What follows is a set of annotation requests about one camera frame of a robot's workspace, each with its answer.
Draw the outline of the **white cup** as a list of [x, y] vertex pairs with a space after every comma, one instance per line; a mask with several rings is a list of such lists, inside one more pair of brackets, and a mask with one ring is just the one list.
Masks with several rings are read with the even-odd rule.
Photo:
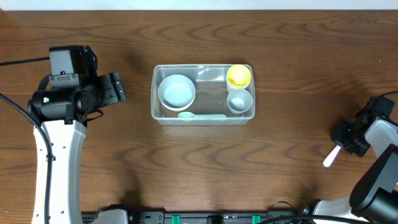
[[226, 82], [226, 87], [227, 87], [228, 93], [231, 93], [233, 90], [240, 89], [239, 86], [233, 85], [229, 81]]

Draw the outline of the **white plastic fork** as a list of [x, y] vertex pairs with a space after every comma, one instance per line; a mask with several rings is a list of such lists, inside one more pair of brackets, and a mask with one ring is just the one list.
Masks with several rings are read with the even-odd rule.
[[339, 151], [341, 150], [341, 146], [336, 145], [330, 153], [326, 156], [326, 158], [323, 160], [323, 166], [324, 167], [330, 167], [333, 163], [333, 161], [336, 159]]

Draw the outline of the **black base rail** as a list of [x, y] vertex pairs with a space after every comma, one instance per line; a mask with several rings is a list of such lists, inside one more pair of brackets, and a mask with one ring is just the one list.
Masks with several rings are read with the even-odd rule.
[[163, 208], [136, 209], [128, 205], [112, 204], [98, 212], [82, 213], [83, 223], [93, 223], [107, 210], [127, 211], [127, 222], [132, 224], [234, 224], [259, 223], [271, 218], [297, 215], [294, 208], [273, 208], [269, 211], [168, 212]]

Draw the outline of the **yellow cup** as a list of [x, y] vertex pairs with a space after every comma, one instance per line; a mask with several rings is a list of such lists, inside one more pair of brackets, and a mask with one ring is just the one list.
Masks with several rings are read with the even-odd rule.
[[234, 89], [247, 88], [251, 80], [251, 71], [245, 65], [232, 65], [226, 73], [226, 82]]

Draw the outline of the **grey bowl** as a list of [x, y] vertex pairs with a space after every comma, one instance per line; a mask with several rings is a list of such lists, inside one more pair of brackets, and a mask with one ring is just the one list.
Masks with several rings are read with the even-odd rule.
[[196, 97], [194, 83], [184, 75], [171, 75], [159, 85], [158, 97], [161, 103], [173, 107], [183, 107], [192, 104]]

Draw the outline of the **white bowl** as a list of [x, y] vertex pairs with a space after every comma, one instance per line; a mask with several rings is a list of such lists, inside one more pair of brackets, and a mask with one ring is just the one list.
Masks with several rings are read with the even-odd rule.
[[164, 104], [164, 103], [161, 103], [161, 105], [164, 106], [165, 108], [167, 108], [170, 111], [181, 112], [181, 111], [184, 111], [184, 110], [188, 109], [192, 104], [188, 104], [188, 105], [185, 105], [183, 107], [173, 107], [172, 105], [168, 105], [168, 104]]

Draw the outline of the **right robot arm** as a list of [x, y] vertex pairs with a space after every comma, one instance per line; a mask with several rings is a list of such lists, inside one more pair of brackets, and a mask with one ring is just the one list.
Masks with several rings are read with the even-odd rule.
[[373, 223], [397, 223], [397, 123], [390, 119], [394, 102], [386, 95], [372, 96], [357, 112], [354, 121], [342, 121], [332, 132], [335, 148], [323, 161], [330, 167], [341, 149], [363, 157], [368, 149], [376, 161], [355, 185], [348, 197], [322, 200], [312, 208], [313, 223], [318, 217], [349, 218]]

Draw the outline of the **clear plastic container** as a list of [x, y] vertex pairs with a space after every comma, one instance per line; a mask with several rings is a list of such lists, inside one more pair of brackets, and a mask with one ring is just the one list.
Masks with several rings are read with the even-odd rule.
[[[226, 87], [226, 73], [232, 64], [181, 64], [158, 65], [153, 71], [151, 87], [151, 114], [161, 125], [243, 125], [255, 115], [256, 94], [254, 76], [247, 90], [253, 98], [252, 106], [242, 114], [233, 114], [227, 105], [228, 91]], [[170, 111], [161, 105], [158, 97], [160, 83], [171, 75], [184, 75], [191, 79], [196, 88], [196, 97], [192, 105], [184, 110], [195, 114], [225, 114], [222, 119], [181, 119], [180, 112]]]

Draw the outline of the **pale green plastic spoon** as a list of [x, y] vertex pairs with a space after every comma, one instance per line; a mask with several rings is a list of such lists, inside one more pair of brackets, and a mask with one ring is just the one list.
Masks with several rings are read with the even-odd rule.
[[183, 111], [178, 114], [178, 118], [181, 119], [197, 119], [197, 118], [203, 118], [203, 119], [222, 119], [222, 118], [227, 118], [225, 114], [195, 114], [189, 111]]

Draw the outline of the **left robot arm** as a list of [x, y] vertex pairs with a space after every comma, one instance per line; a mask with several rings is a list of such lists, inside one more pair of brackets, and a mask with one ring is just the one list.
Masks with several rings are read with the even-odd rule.
[[80, 161], [88, 116], [127, 97], [119, 73], [97, 74], [89, 46], [52, 47], [49, 59], [52, 72], [28, 102], [37, 148], [32, 223], [83, 223]]

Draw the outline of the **grey cup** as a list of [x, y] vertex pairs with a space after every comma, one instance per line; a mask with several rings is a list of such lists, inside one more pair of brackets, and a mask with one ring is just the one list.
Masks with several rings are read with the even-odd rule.
[[252, 104], [252, 95], [245, 89], [233, 90], [227, 96], [227, 105], [233, 114], [245, 113]]

